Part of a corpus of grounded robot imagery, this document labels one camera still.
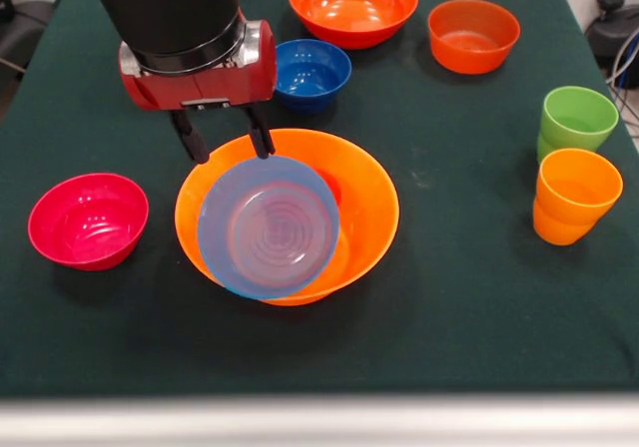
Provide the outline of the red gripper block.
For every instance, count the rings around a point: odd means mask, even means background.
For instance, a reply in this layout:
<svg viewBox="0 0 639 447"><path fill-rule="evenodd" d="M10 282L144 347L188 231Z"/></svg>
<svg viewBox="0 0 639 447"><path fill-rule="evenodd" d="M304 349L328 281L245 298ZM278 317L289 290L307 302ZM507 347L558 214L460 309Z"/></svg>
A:
<svg viewBox="0 0 639 447"><path fill-rule="evenodd" d="M172 125L194 163L206 163L210 151L187 112L181 109L199 105L246 105L243 110L249 118L249 136L256 156L265 160L276 152L267 120L260 107L253 104L269 100L277 83L276 43L267 21L247 22L244 40L233 56L199 72L180 76L154 74L139 64L126 43L119 47L119 65L124 87L138 107L170 111Z"/></svg>

